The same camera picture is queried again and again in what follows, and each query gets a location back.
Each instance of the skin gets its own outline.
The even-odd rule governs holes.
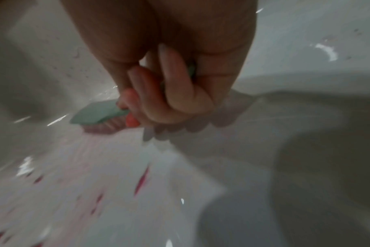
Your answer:
[[[62,0],[118,85],[127,125],[174,124],[217,107],[256,26],[256,0]],[[146,67],[139,65],[146,58]],[[186,62],[197,65],[191,81]],[[165,81],[165,93],[160,82]]]

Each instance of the sink basin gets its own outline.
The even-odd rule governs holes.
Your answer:
[[[97,136],[68,121],[117,88],[61,5],[0,0],[0,246],[370,246],[370,0],[257,15],[215,112]]]

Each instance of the human hand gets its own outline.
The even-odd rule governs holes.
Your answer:
[[[113,77],[129,127],[173,124],[212,111],[252,43],[256,0],[62,0]],[[146,57],[146,68],[139,61]],[[186,62],[194,61],[193,81]],[[165,92],[160,82],[165,81]]]

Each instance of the glossy white surface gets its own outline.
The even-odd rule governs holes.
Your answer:
[[[258,9],[220,109],[89,136],[111,78],[57,1],[1,0],[0,246],[370,246],[370,0]]]

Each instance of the brush head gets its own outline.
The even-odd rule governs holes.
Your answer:
[[[129,110],[121,110],[116,105],[117,99],[94,102],[78,111],[70,123],[74,125],[95,125],[129,113]]]

